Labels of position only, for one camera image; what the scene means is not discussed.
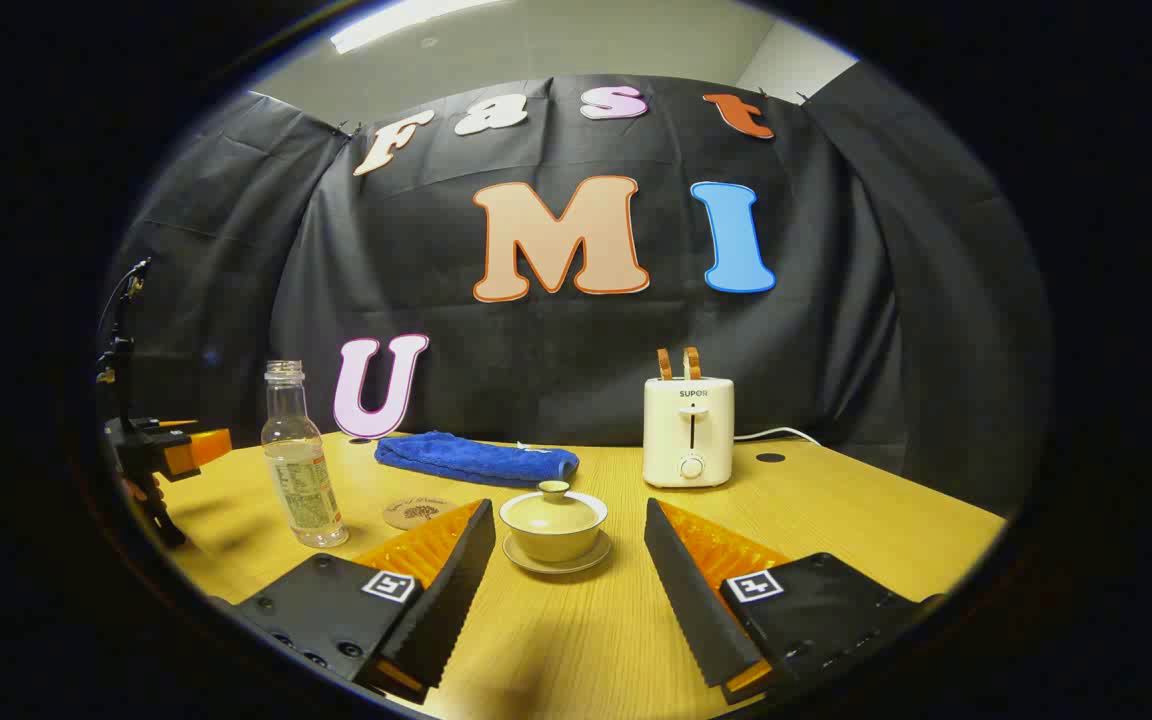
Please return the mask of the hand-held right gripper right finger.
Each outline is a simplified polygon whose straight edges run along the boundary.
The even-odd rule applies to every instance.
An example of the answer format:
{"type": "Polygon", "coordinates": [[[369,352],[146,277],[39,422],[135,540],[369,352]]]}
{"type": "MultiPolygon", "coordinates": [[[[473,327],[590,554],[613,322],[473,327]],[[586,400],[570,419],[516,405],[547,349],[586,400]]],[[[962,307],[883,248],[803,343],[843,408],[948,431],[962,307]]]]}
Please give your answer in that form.
{"type": "Polygon", "coordinates": [[[929,615],[832,553],[791,559],[650,498],[644,541],[704,682],[726,702],[806,694],[929,615]]]}

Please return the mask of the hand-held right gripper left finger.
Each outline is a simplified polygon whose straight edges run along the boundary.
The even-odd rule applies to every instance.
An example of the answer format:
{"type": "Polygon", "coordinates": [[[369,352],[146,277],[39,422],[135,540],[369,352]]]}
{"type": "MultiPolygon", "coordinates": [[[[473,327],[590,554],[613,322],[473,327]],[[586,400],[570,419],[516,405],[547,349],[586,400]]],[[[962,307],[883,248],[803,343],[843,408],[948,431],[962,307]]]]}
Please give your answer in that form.
{"type": "Polygon", "coordinates": [[[212,602],[325,673],[420,705],[442,683],[495,541],[482,498],[355,559],[314,553],[241,602],[212,602]]]}

